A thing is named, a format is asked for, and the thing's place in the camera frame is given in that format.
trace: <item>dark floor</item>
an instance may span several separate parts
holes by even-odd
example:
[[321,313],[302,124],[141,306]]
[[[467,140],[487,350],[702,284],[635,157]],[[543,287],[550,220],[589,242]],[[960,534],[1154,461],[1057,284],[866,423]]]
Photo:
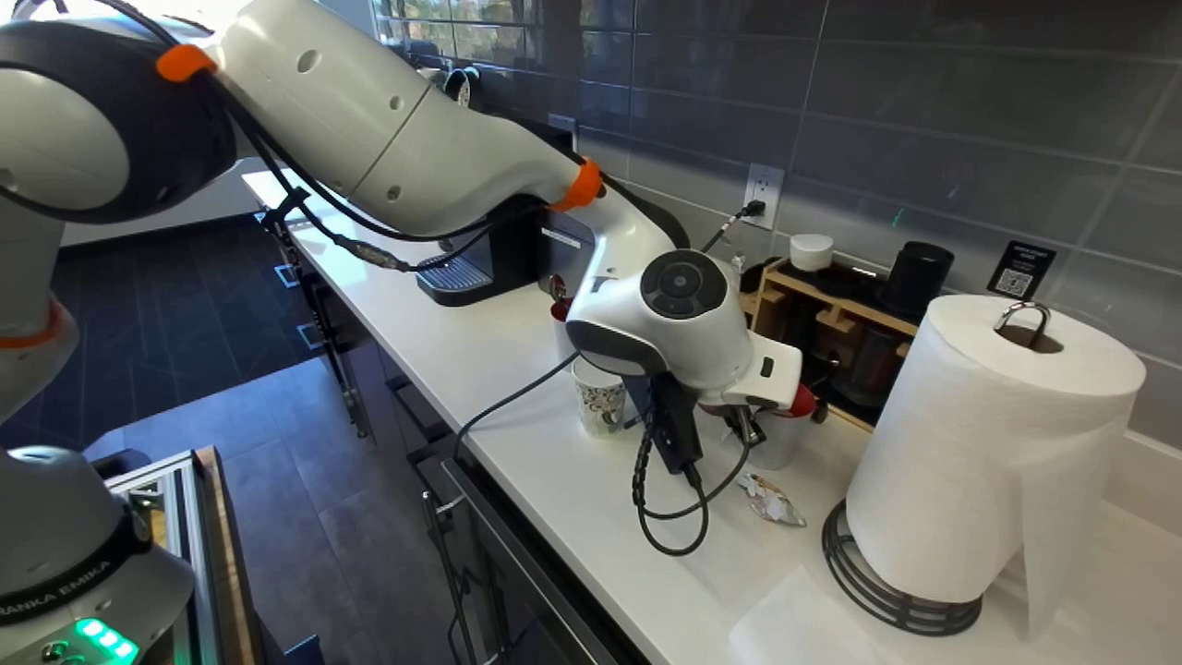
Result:
[[68,249],[56,295],[83,344],[56,386],[0,425],[0,446],[85,446],[116,425],[310,359],[300,292],[250,220]]
[[328,665],[451,663],[418,483],[354,438],[321,359],[116,430],[89,456],[120,446],[223,452],[254,609],[282,646],[321,637]]

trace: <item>paper towel roll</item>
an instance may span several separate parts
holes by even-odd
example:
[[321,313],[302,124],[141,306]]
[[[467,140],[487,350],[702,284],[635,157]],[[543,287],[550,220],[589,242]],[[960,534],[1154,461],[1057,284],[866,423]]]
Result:
[[1045,328],[1059,350],[1020,347],[997,338],[1008,306],[928,306],[848,512],[869,566],[919,598],[971,603],[1022,550],[1042,626],[1090,537],[1147,366],[1067,313]]

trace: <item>gray tile wall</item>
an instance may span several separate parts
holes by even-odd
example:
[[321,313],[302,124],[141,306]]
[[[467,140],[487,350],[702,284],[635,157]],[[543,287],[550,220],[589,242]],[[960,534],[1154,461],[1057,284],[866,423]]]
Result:
[[706,236],[745,163],[786,170],[775,234],[891,265],[1008,242],[1042,295],[1148,363],[1133,430],[1182,446],[1182,0],[383,0],[394,34],[487,63],[487,99],[577,114],[583,152]]

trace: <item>white countertop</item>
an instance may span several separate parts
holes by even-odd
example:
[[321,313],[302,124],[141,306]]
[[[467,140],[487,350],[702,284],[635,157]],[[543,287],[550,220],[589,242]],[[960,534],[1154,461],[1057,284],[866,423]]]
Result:
[[[259,200],[278,202],[273,180],[249,178]],[[339,214],[333,231],[370,236]],[[550,301],[540,287],[473,306],[438,306],[412,273],[375,269],[300,225],[302,257],[328,276],[375,339],[451,423],[529,386],[559,363]],[[424,258],[433,246],[399,246]],[[715,488],[739,446],[706,425],[702,477]],[[1115,508],[1102,512],[1093,546],[1057,613],[1027,638],[1011,590],[985,595],[982,620],[953,638],[919,638],[866,619],[822,560],[822,526],[851,483],[866,434],[830,417],[809,430],[793,461],[768,475],[809,528],[780,528],[753,513],[739,488],[715,502],[715,528],[699,556],[658,556],[633,508],[633,438],[591,438],[577,423],[572,377],[481,423],[473,456],[546,537],[589,590],[615,613],[651,663],[910,663],[910,665],[1174,665],[1182,663],[1182,539]],[[651,465],[651,508],[692,502],[683,481]]]

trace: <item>green light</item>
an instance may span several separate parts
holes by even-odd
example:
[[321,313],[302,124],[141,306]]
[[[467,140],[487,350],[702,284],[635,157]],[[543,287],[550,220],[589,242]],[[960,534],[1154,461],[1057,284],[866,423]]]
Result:
[[73,632],[94,651],[97,665],[132,665],[141,657],[141,646],[132,638],[120,637],[97,619],[73,620]]

